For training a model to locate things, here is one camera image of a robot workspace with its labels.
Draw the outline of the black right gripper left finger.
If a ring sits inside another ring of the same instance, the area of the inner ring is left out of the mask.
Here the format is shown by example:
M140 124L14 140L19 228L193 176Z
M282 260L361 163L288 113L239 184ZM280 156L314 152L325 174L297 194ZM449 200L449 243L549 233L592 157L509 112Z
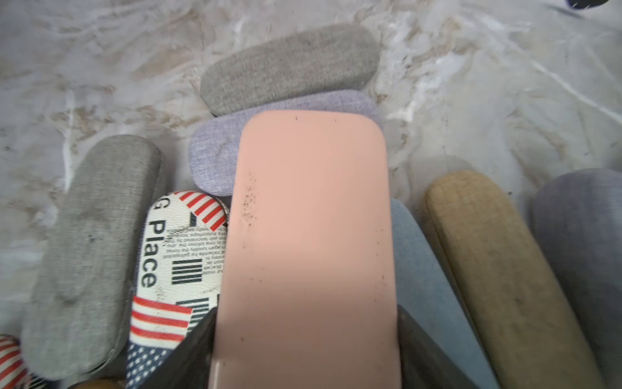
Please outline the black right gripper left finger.
M214 348L216 317L217 309L214 308L139 388L207 388Z

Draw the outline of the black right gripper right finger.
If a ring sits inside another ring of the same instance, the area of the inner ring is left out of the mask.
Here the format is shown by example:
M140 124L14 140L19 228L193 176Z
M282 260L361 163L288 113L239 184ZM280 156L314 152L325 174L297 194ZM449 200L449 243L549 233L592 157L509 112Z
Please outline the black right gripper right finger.
M402 388L477 388L400 305L398 346Z

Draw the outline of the blue fabric glasses case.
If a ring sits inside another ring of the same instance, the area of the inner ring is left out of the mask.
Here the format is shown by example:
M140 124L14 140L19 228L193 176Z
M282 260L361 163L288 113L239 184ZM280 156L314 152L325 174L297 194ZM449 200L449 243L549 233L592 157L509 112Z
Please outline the blue fabric glasses case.
M499 384L484 350L411 212L390 201L397 302L479 388Z

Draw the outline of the tan fabric glasses case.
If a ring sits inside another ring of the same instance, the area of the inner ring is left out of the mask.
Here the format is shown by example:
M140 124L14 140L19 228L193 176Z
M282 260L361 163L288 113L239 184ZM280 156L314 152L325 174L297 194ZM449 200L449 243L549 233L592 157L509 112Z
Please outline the tan fabric glasses case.
M578 319L510 197L463 170L434 180L424 205L500 386L603 387Z

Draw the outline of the dark grey fabric glasses case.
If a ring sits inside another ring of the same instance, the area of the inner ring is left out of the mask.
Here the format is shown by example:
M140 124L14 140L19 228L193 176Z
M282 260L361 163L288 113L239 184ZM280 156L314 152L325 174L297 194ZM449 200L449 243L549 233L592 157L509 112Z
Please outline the dark grey fabric glasses case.
M121 353L144 221L164 192L163 171L160 149L131 135L103 139L77 168L24 316L22 355L34 374L92 374Z

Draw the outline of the long pink hard glasses case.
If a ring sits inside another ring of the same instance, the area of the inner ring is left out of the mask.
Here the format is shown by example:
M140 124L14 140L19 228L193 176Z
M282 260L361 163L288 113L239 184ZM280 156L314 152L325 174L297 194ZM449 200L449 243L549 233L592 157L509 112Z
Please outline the long pink hard glasses case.
M211 388L399 388L385 139L273 110L240 140Z

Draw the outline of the newspaper flag glasses case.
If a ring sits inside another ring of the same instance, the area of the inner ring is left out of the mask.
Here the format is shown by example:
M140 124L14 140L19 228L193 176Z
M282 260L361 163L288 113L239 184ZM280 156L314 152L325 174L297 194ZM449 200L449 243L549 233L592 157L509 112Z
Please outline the newspaper flag glasses case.
M1 389L47 388L44 379L29 371L21 356L19 341L1 335Z

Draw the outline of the newspaper print glasses case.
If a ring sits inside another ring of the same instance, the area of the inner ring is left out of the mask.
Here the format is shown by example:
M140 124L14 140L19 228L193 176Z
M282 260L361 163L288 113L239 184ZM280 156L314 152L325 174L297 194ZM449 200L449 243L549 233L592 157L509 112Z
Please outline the newspaper print glasses case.
M217 307L228 210L197 191L157 199L144 224L132 298L126 385L139 387Z

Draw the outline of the long lilac fabric glasses case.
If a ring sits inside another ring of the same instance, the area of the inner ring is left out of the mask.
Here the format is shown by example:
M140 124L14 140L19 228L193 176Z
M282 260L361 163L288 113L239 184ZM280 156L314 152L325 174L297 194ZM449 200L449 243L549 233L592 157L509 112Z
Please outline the long lilac fabric glasses case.
M293 97L218 116L199 128L189 145L190 172L200 190L216 196L233 194L243 129L254 115L269 110L354 113L374 120L379 126L383 124L376 104L366 93L356 90Z

